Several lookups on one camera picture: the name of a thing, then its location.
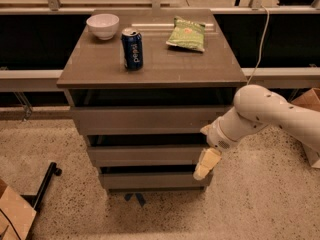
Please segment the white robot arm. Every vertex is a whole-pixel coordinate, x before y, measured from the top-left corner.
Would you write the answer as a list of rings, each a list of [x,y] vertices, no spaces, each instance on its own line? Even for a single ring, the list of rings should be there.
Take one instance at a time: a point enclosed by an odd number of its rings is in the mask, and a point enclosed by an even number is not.
[[[290,104],[262,86],[246,85],[236,92],[228,112],[200,130],[209,147],[202,150],[193,177],[203,180],[223,152],[268,125],[279,127],[311,150],[320,151],[319,112]]]

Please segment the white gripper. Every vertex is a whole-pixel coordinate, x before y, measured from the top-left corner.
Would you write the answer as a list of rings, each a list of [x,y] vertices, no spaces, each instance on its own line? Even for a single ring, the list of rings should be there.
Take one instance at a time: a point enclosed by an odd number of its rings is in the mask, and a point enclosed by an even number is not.
[[[221,152],[226,152],[238,145],[237,141],[231,140],[222,131],[220,121],[221,118],[218,117],[212,124],[208,124],[200,129],[200,132],[206,136],[207,143],[212,148],[205,148],[201,151],[193,173],[193,177],[198,181],[203,180],[219,163]]]

